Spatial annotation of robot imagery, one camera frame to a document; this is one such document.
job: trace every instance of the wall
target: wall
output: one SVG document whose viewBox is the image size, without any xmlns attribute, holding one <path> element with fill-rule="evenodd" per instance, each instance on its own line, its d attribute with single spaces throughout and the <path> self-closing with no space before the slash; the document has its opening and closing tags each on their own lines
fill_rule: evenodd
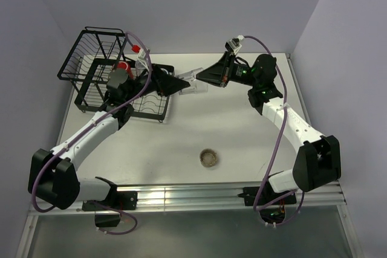
<svg viewBox="0 0 387 258">
<path fill-rule="evenodd" d="M 313 124 L 341 142 L 341 183 L 367 257 L 387 252 L 386 19 L 386 0 L 320 0 L 293 54 Z"/>
<path fill-rule="evenodd" d="M 14 257 L 27 216 L 32 154 L 56 142 L 69 46 L 42 0 L 0 0 L 0 257 Z"/>
<path fill-rule="evenodd" d="M 86 25 L 136 32 L 153 53 L 222 52 L 239 34 L 292 52 L 318 0 L 44 0 L 67 41 Z M 256 51 L 248 42 L 244 52 Z"/>
</svg>

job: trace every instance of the transparent cup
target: transparent cup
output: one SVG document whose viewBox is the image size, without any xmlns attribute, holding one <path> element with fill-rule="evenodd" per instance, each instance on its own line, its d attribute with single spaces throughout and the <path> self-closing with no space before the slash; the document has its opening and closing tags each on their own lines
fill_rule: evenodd
<svg viewBox="0 0 387 258">
<path fill-rule="evenodd" d="M 179 95 L 201 94 L 208 92 L 208 84 L 196 79 L 196 74 L 202 71 L 203 68 L 198 68 L 176 76 L 179 79 L 189 82 L 190 84 L 190 87 L 180 90 Z"/>
</svg>

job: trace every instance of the purple cable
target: purple cable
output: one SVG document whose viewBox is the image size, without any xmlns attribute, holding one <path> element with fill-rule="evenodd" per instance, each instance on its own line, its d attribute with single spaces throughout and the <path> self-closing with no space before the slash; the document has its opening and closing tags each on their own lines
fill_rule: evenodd
<svg viewBox="0 0 387 258">
<path fill-rule="evenodd" d="M 256 42 L 258 42 L 259 44 L 261 44 L 264 47 L 264 49 L 266 50 L 266 52 L 269 55 L 272 56 L 272 53 L 267 48 L 267 46 L 263 42 L 261 42 L 259 39 L 257 39 L 256 37 L 254 37 L 254 36 L 244 36 L 244 38 L 245 39 L 253 39 L 253 40 L 255 40 Z M 288 99 L 288 89 L 286 87 L 284 76 L 282 75 L 281 70 L 278 68 L 278 66 L 276 66 L 276 69 L 277 69 L 279 78 L 281 79 L 282 85 L 284 87 L 284 103 L 286 103 L 287 99 Z M 282 195 L 282 196 L 272 200 L 271 202 L 268 202 L 266 205 L 263 205 L 263 206 L 261 206 L 261 207 L 259 207 L 257 209 L 259 198 L 261 197 L 261 194 L 262 194 L 262 191 L 264 189 L 264 186 L 265 186 L 265 184 L 268 181 L 268 176 L 269 176 L 270 172 L 272 171 L 272 168 L 273 168 L 273 165 L 274 165 L 274 160 L 275 160 L 277 152 L 278 152 L 279 144 L 281 143 L 281 138 L 282 138 L 282 136 L 284 134 L 284 131 L 285 131 L 285 125 L 286 125 L 287 117 L 288 117 L 288 111 L 287 111 L 286 106 L 284 106 L 284 121 L 282 122 L 281 128 L 279 130 L 277 141 L 276 141 L 276 144 L 274 146 L 273 154 L 272 154 L 272 157 L 270 158 L 270 162 L 268 164 L 268 167 L 267 167 L 266 173 L 264 175 L 264 178 L 262 180 L 261 186 L 259 187 L 258 193 L 255 196 L 254 203 L 253 203 L 254 211 L 261 211 L 261 210 L 267 208 L 269 205 L 272 205 L 275 202 L 277 202 L 277 201 L 279 201 L 279 200 L 281 200 L 281 199 L 283 199 L 283 198 L 285 198 L 287 196 L 290 196 L 290 195 L 292 195 L 292 194 L 294 194 L 296 192 L 296 190 L 292 190 L 292 191 L 290 191 L 290 192 L 288 192 L 288 193 L 286 193 L 286 194 L 284 194 L 284 195 Z M 296 214 L 301 209 L 302 203 L 304 202 L 304 195 L 305 195 L 305 193 L 303 192 L 300 204 L 299 204 L 298 208 L 296 209 L 295 213 L 289 219 L 287 219 L 286 221 L 284 221 L 284 222 L 282 222 L 282 223 L 280 223 L 278 225 L 283 225 L 283 224 L 287 223 L 288 221 L 292 220 L 296 216 Z"/>
<path fill-rule="evenodd" d="M 148 68 L 149 68 L 149 72 L 148 72 L 148 78 L 146 79 L 146 83 L 144 85 L 144 87 L 141 89 L 141 91 L 136 95 L 134 96 L 132 99 L 130 99 L 129 101 L 125 102 L 124 104 L 121 104 L 120 106 L 114 108 L 113 110 L 110 110 L 109 112 L 103 114 L 100 118 L 98 118 L 95 122 L 95 124 L 91 124 L 90 126 L 86 127 L 85 130 L 83 130 L 80 134 L 78 134 L 73 140 L 71 140 L 69 143 L 68 143 L 68 148 L 70 148 L 71 146 L 73 146 L 74 144 L 76 144 L 83 136 L 85 136 L 93 127 L 97 126 L 97 124 L 99 124 L 103 119 L 105 119 L 107 116 L 115 113 L 116 111 L 120 110 L 122 107 L 125 107 L 127 105 L 130 104 L 130 102 L 133 102 L 135 99 L 139 98 L 146 90 L 146 88 L 148 87 L 149 83 L 151 82 L 151 74 L 152 74 L 152 62 L 151 62 L 151 57 L 149 55 L 149 51 L 146 49 L 146 46 L 144 45 L 144 43 L 132 32 L 130 31 L 127 31 L 125 33 L 125 36 L 127 39 L 129 39 L 128 36 L 132 36 L 139 44 L 140 46 L 144 49 L 145 51 L 145 55 L 146 55 L 146 60 L 148 62 Z M 39 182 L 41 181 L 41 178 L 44 174 L 44 172 L 49 168 L 49 166 L 51 165 L 51 163 L 54 162 L 54 160 L 56 160 L 57 157 L 61 156 L 63 153 L 66 152 L 66 148 L 63 148 L 61 149 L 57 154 L 55 154 L 53 157 L 51 157 L 47 163 L 42 167 L 41 171 L 37 174 L 37 177 L 35 179 L 35 182 L 34 182 L 34 185 L 32 187 L 32 193 L 31 193 L 31 202 L 32 202 L 32 205 L 33 207 L 35 208 L 35 210 L 37 210 L 38 212 L 40 213 L 47 213 L 48 211 L 51 211 L 53 208 L 55 208 L 55 206 L 52 206 L 52 207 L 49 207 L 49 208 L 40 208 L 36 202 L 36 190 L 37 190 L 37 185 L 39 184 Z"/>
<path fill-rule="evenodd" d="M 128 216 L 129 218 L 133 219 L 133 221 L 134 221 L 134 226 L 132 228 L 130 228 L 129 230 L 127 230 L 127 231 L 124 231 L 124 232 L 112 232 L 112 231 L 108 231 L 108 230 L 104 230 L 104 229 L 98 228 L 98 230 L 100 230 L 101 232 L 104 232 L 104 233 L 109 234 L 109 235 L 119 236 L 119 235 L 129 234 L 130 232 L 133 232 L 134 229 L 136 229 L 138 222 L 137 222 L 136 217 L 133 216 L 132 214 L 129 214 L 129 213 L 127 213 L 125 211 L 122 211 L 122 210 L 118 210 L 116 208 L 111 208 L 111 207 L 107 207 L 105 205 L 101 205 L 101 204 L 99 204 L 96 201 L 93 201 L 92 203 L 94 205 L 98 206 L 98 207 L 104 208 L 105 210 L 116 211 L 117 213 L 120 213 L 121 215 Z"/>
</svg>

